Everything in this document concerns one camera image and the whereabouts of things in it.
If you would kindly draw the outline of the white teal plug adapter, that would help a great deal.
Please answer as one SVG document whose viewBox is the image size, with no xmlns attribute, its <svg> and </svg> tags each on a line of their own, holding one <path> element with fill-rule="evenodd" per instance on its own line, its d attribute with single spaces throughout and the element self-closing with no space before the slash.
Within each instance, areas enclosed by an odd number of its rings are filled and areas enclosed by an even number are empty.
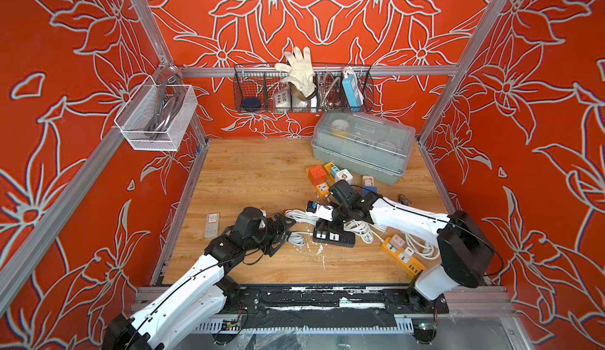
<svg viewBox="0 0 605 350">
<path fill-rule="evenodd" d="M 334 179 L 335 181 L 346 181 L 349 184 L 353 182 L 353 176 L 347 169 L 338 170 Z"/>
</svg>

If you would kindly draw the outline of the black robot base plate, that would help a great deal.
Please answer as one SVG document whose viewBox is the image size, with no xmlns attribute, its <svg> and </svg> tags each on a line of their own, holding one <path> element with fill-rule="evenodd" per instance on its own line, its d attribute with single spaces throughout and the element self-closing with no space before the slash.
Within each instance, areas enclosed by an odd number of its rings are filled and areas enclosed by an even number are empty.
<svg viewBox="0 0 605 350">
<path fill-rule="evenodd" d="M 310 311 L 329 309 L 378 310 L 389 314 L 449 313 L 443 295 L 426 306 L 411 307 L 407 284 L 244 284 L 227 298 L 223 312 L 238 302 L 252 314 L 264 309 Z"/>
</svg>

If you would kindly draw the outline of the orange-red cube adapter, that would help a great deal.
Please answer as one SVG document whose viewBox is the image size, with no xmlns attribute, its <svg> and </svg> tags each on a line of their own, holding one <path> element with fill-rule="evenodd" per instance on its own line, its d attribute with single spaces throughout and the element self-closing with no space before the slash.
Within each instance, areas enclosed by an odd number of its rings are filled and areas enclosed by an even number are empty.
<svg viewBox="0 0 605 350">
<path fill-rule="evenodd" d="M 327 174 L 323 166 L 316 165 L 313 167 L 308 167 L 306 172 L 307 178 L 310 180 L 313 186 L 319 186 L 320 184 L 326 182 Z"/>
</svg>

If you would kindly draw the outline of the black power strip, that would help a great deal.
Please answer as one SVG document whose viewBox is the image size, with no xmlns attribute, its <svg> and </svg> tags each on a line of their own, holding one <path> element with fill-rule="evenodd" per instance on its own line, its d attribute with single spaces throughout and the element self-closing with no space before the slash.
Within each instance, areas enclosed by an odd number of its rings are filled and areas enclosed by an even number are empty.
<svg viewBox="0 0 605 350">
<path fill-rule="evenodd" d="M 319 219 L 314 226 L 313 241 L 320 244 L 330 244 L 345 248 L 354 248 L 355 234 L 345 231 L 343 227 L 332 225 L 324 219 Z"/>
</svg>

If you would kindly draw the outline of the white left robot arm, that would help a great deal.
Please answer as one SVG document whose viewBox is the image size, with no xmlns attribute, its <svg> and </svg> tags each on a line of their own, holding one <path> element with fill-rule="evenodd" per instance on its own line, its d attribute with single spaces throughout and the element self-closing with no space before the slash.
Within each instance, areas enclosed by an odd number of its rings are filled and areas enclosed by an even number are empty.
<svg viewBox="0 0 605 350">
<path fill-rule="evenodd" d="M 258 208 L 244 208 L 235 224 L 210 241 L 177 282 L 132 316 L 114 318 L 107 326 L 102 348 L 175 348 L 237 294 L 239 285 L 228 273 L 252 252 L 274 255 L 295 224 L 294 219 L 280 213 L 268 217 Z"/>
</svg>

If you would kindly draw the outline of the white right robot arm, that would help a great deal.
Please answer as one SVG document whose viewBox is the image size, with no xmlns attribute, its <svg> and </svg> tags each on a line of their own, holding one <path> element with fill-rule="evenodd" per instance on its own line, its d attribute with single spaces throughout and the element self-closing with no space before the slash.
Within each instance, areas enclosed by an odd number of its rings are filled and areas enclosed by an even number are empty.
<svg viewBox="0 0 605 350">
<path fill-rule="evenodd" d="M 439 263 L 422 271 L 411 284 L 411 296 L 416 300 L 429 303 L 457 286 L 474 289 L 484 284 L 485 272 L 497 252 L 464 211 L 450 215 L 422 211 L 372 191 L 362 195 L 343 180 L 329 192 L 342 218 L 392 228 L 439 250 Z"/>
</svg>

